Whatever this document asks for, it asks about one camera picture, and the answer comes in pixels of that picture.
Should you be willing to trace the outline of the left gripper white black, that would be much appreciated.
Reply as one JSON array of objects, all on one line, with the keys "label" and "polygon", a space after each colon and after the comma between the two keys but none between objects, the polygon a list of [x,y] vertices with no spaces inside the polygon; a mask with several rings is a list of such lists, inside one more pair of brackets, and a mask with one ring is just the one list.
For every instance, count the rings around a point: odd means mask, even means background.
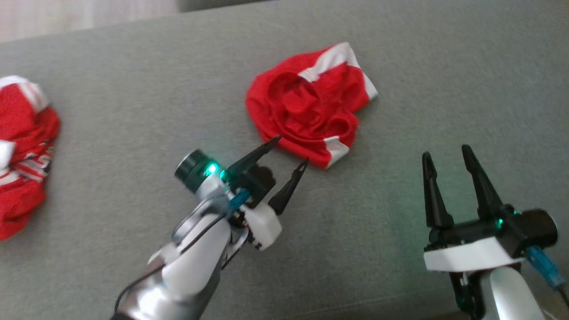
[{"label": "left gripper white black", "polygon": [[[275,148],[281,138],[281,136],[275,136],[271,140],[268,140],[268,142],[258,146],[258,148],[230,165],[229,168],[226,169],[226,174],[234,177],[246,172],[257,164],[260,158]],[[309,158],[305,158],[305,160],[293,170],[289,181],[268,201],[268,204],[260,202],[255,208],[250,208],[245,204],[241,206],[241,210],[244,213],[244,220],[253,238],[253,243],[259,251],[268,249],[282,233],[283,228],[278,216],[284,213],[308,164]]]}]

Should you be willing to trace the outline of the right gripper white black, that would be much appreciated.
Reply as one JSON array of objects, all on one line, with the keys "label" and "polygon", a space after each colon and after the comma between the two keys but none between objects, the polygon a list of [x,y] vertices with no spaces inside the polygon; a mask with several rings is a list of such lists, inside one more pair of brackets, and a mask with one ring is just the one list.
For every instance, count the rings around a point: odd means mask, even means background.
[{"label": "right gripper white black", "polygon": [[463,144],[461,152],[472,177],[481,220],[454,224],[437,184],[431,154],[424,152],[421,164],[425,221],[430,229],[429,244],[423,253],[425,268],[432,272],[475,272],[520,263],[522,258],[511,257],[497,239],[504,203],[471,146]]}]

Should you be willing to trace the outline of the red jersey with white stripes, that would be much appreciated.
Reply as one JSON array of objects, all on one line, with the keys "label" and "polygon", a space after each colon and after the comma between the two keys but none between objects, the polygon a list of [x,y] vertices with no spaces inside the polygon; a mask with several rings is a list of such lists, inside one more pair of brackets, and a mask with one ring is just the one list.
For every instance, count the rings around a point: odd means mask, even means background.
[{"label": "red jersey with white stripes", "polygon": [[0,241],[20,232],[45,200],[60,119],[41,87],[0,78]]}]

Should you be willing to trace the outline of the red garment with white trim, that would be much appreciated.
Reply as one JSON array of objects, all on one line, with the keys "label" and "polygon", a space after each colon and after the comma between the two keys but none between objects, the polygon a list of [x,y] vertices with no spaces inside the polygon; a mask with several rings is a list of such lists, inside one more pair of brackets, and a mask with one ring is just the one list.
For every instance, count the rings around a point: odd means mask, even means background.
[{"label": "red garment with white trim", "polygon": [[289,57],[258,75],[244,104],[260,137],[328,169],[348,154],[356,113],[378,96],[348,42]]}]

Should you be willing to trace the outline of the grey fabric sofa seat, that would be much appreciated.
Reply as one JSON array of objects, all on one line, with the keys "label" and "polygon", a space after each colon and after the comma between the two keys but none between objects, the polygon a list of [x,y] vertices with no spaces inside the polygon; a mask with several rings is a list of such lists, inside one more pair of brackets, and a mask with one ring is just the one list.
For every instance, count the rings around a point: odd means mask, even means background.
[{"label": "grey fabric sofa seat", "polygon": [[309,166],[266,251],[223,270],[203,320],[415,320],[457,310],[425,269],[421,154],[455,221],[477,217],[461,145],[501,199],[543,208],[569,278],[569,0],[281,0],[0,44],[61,119],[47,199],[0,242],[0,320],[108,320],[196,205],[201,148],[261,144],[244,96],[287,57],[352,46],[379,96],[350,152]]}]

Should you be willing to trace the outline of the grey sofa section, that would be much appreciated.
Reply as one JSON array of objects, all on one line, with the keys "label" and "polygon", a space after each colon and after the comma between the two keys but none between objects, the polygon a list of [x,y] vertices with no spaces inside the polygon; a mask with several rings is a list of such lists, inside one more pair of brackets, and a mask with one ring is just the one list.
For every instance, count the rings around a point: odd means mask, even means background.
[{"label": "grey sofa section", "polygon": [[271,0],[176,0],[180,12],[193,12]]}]

